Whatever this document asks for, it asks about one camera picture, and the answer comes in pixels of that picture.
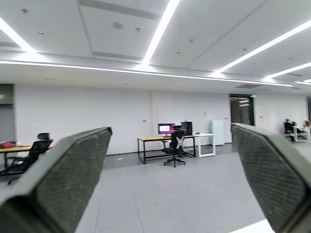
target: computer tower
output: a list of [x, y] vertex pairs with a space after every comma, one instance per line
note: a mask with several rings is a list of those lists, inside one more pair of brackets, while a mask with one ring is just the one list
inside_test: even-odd
[[181, 126], [186, 130], [185, 136], [192, 135], [192, 121], [181, 122]]

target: gray floor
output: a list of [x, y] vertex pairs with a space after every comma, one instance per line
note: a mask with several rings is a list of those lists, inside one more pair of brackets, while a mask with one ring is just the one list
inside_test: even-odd
[[[201, 149], [202, 154], [212, 153], [212, 150], [213, 150], [212, 146], [202, 146], [201, 148], [202, 148]], [[193, 153], [193, 147], [188, 147], [185, 149], [185, 151]], [[231, 153], [231, 152], [236, 152], [236, 149], [232, 143], [225, 144], [224, 146], [216, 146], [216, 154], [226, 154], [226, 153]], [[159, 154], [164, 154], [164, 153], [160, 150], [146, 152], [147, 157], [153, 156], [153, 155], [159, 155]], [[138, 158], [137, 152], [108, 155], [106, 156], [106, 159], [105, 159], [104, 169], [142, 165], [143, 162], [137, 158]], [[169, 158], [171, 158], [171, 156], [148, 159], [147, 163], [149, 164], [160, 163], [160, 162], [163, 163]]]
[[[310, 144], [294, 146], [311, 161]], [[186, 162], [103, 170], [76, 233], [228, 233], [264, 219], [236, 152]]]

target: ceiling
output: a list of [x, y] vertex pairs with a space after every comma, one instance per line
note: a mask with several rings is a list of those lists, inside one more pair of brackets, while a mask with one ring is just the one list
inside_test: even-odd
[[[43, 56], [57, 54], [64, 59], [89, 58], [88, 66], [98, 63], [98, 60], [121, 61], [127, 66], [126, 63], [140, 63], [143, 59], [168, 2], [12, 0], [0, 2], [0, 17]], [[181, 0], [150, 65], [187, 69], [188, 73], [192, 70], [215, 71], [310, 20], [310, 9], [309, 0]], [[114, 23], [120, 23], [117, 26], [121, 28], [116, 29]], [[307, 29], [226, 72], [255, 80], [311, 62], [310, 37], [311, 29]], [[0, 54], [6, 50], [21, 51], [0, 31]], [[187, 79], [177, 81], [172, 77], [152, 75], [142, 78], [144, 75], [106, 74], [103, 71], [55, 67], [0, 67], [1, 83], [250, 92], [246, 88], [237, 89], [240, 83]], [[277, 77], [275, 81], [294, 85], [294, 81], [310, 78], [311, 68], [307, 68]], [[140, 79], [143, 79], [144, 84], [139, 84]], [[311, 94], [311, 86], [296, 84], [295, 87], [299, 89], [265, 86], [251, 91], [264, 89], [259, 91]]]

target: chair armrest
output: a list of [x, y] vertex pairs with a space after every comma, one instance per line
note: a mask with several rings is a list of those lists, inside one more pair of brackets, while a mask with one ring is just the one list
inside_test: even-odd
[[25, 158], [24, 157], [8, 157], [7, 159], [13, 159], [15, 161], [23, 161]]

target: linear ceiling light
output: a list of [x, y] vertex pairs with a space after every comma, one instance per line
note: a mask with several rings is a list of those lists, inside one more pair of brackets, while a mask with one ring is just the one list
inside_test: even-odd
[[283, 74], [288, 74], [288, 73], [294, 72], [296, 70], [304, 69], [304, 68], [307, 68], [307, 67], [311, 67], [311, 62], [305, 63], [305, 64], [297, 66], [297, 67], [293, 67], [293, 68], [290, 68], [290, 69], [286, 69], [284, 71], [280, 71], [280, 72], [275, 73], [275, 74], [270, 74], [266, 78], [275, 78], [277, 76], [281, 76]]
[[304, 85], [311, 85], [311, 83], [306, 83], [306, 82], [298, 82], [298, 81], [295, 81], [295, 83], [304, 84]]
[[160, 43], [160, 40], [167, 28], [167, 26], [170, 23], [171, 18], [173, 17], [173, 14], [179, 5], [180, 0], [170, 0], [169, 3], [167, 4], [167, 7], [163, 13], [163, 16], [159, 22], [159, 25], [155, 31], [154, 37], [151, 40], [151, 43], [147, 49], [147, 52], [145, 54], [144, 59], [142, 60], [142, 64], [148, 65], [158, 44]]
[[280, 84], [280, 83], [264, 83], [264, 82], [255, 82], [255, 81], [246, 81], [246, 80], [218, 79], [218, 78], [208, 78], [208, 77], [205, 78], [205, 77], [194, 77], [194, 76], [184, 76], [184, 75], [174, 75], [174, 74], [151, 73], [151, 72], [144, 72], [144, 71], [122, 70], [122, 69], [78, 67], [78, 66], [58, 65], [58, 64], [49, 64], [49, 63], [0, 61], [0, 64], [38, 66], [38, 67], [60, 67], [60, 68], [74, 68], [74, 69], [89, 69], [89, 70], [101, 70], [101, 71], [110, 71], [110, 72], [128, 73], [128, 74], [146, 74], [146, 75], [155, 75], [155, 76], [172, 77], [172, 78], [199, 79], [199, 80], [208, 80], [208, 81], [224, 81], [224, 82], [232, 82], [232, 83], [251, 83], [251, 84], [270, 85], [270, 86], [293, 87], [293, 85]]
[[35, 50], [24, 41], [1, 17], [0, 17], [0, 30], [2, 30], [8, 37], [17, 43], [25, 52], [35, 53]]
[[258, 54], [258, 53], [260, 53], [260, 52], [262, 52], [262, 51], [264, 51], [264, 50], [266, 50], [266, 49], [268, 49], [268, 48], [270, 48], [270, 47], [272, 47], [272, 46], [282, 42], [283, 40], [286, 40], [286, 39], [290, 38], [291, 36], [301, 32], [301, 31], [303, 31], [303, 30], [305, 30], [305, 29], [307, 29], [309, 27], [311, 27], [311, 20], [301, 24], [300, 26], [290, 30], [289, 32], [284, 33], [283, 35], [275, 38], [274, 40], [271, 40], [270, 42], [260, 46], [259, 48], [249, 52], [248, 54], [238, 58], [237, 60], [229, 63], [228, 65], [225, 65], [224, 67], [218, 69], [215, 72], [222, 73], [222, 72], [230, 69], [231, 67], [233, 67], [233, 66], [235, 66], [235, 65], [237, 65], [237, 64], [239, 64], [239, 63], [241, 63], [243, 61], [245, 61], [246, 59], [251, 58], [252, 56], [255, 56], [256, 54]]

